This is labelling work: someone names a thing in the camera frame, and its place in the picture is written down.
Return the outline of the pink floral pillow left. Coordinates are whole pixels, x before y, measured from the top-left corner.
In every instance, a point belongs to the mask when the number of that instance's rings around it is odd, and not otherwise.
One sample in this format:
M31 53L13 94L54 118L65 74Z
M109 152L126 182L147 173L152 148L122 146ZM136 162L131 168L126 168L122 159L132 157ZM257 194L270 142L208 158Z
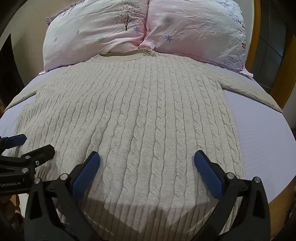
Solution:
M147 1L79 1L46 18L44 71L136 50L146 34L147 9Z

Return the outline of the pink floral pillow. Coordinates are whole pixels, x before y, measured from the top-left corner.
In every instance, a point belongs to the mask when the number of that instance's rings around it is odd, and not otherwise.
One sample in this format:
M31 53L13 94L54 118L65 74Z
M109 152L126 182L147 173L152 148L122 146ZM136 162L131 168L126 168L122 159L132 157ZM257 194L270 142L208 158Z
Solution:
M146 34L147 9L147 1L79 1L46 18L44 71L136 50Z
M140 48L249 75L243 12L235 1L149 1Z

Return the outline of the pink floral pillow right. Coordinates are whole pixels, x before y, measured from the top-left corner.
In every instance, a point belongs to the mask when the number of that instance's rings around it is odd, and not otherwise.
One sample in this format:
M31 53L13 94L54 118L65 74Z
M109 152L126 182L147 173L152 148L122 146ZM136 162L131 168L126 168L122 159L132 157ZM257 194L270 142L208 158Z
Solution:
M249 75L243 12L235 1L149 1L140 48Z

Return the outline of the wooden bed frame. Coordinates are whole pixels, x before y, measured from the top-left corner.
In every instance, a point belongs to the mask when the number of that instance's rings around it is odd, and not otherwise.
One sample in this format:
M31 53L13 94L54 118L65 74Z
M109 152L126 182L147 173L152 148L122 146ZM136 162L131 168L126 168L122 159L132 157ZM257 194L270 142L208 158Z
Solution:
M295 1L252 1L246 68L282 108L295 133Z

